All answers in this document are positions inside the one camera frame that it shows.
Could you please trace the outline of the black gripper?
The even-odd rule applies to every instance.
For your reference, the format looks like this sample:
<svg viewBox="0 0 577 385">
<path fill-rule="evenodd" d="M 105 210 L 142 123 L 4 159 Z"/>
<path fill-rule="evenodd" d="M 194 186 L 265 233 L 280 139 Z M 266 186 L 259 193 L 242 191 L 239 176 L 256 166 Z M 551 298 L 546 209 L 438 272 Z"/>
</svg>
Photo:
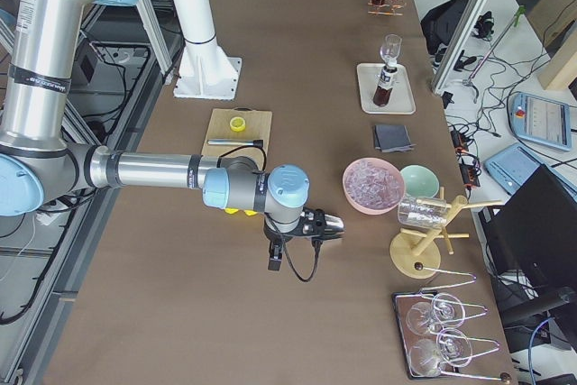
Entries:
<svg viewBox="0 0 577 385">
<path fill-rule="evenodd" d="M 291 240 L 289 235 L 279 233 L 264 222 L 263 232 L 269 240 L 269 263 L 282 263 L 284 245 Z"/>
</svg>

